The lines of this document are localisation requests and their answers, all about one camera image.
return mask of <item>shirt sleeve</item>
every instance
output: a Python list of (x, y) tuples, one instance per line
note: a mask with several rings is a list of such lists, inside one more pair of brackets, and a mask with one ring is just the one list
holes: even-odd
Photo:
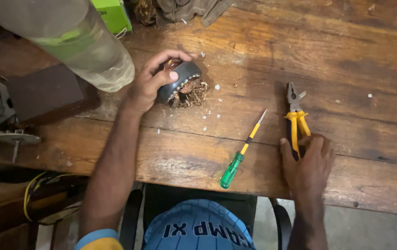
[(100, 229), (84, 236), (75, 245), (75, 250), (123, 250), (118, 234), (112, 229)]

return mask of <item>hand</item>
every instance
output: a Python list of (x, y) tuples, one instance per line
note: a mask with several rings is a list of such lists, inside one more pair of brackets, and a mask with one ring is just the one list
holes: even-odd
[(148, 111), (157, 98), (157, 90), (166, 84), (175, 82), (178, 74), (173, 71), (159, 71), (160, 65), (172, 58), (184, 61), (197, 59), (198, 55), (186, 53), (182, 50), (165, 49), (152, 57), (144, 66), (138, 78), (130, 84), (124, 96), (121, 110), (131, 111), (132, 114), (141, 116)]
[(296, 202), (320, 201), (336, 157), (331, 140), (312, 134), (298, 144), (305, 146), (306, 153), (296, 162), (288, 140), (280, 139), (284, 178)]

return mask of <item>left hand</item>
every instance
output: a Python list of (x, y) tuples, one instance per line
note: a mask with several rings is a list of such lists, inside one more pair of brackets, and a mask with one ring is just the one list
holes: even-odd
[(161, 86), (173, 83), (178, 79), (178, 74), (173, 71), (156, 72), (162, 63), (172, 58), (192, 61), (192, 59), (197, 59), (198, 55), (186, 53), (182, 50), (165, 49), (152, 57), (145, 64), (137, 79), (130, 84), (120, 110), (125, 109), (137, 116), (141, 116), (148, 111), (157, 98), (157, 90)]

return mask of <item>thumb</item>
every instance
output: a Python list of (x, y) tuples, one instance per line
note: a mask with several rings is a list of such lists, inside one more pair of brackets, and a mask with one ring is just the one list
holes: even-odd
[(158, 89), (163, 85), (173, 83), (178, 80), (178, 73), (174, 71), (160, 71), (153, 76), (149, 82), (151, 88)]
[(290, 162), (296, 162), (290, 142), (286, 138), (280, 139), (280, 153), (282, 154), (283, 166), (288, 166)]

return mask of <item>forearm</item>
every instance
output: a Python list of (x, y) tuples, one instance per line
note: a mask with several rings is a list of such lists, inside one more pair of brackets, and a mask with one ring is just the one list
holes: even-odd
[(327, 250), (323, 199), (296, 199), (296, 218), (288, 249)]
[(85, 193), (80, 237), (99, 229), (117, 229), (135, 180), (140, 118), (126, 109), (117, 116)]

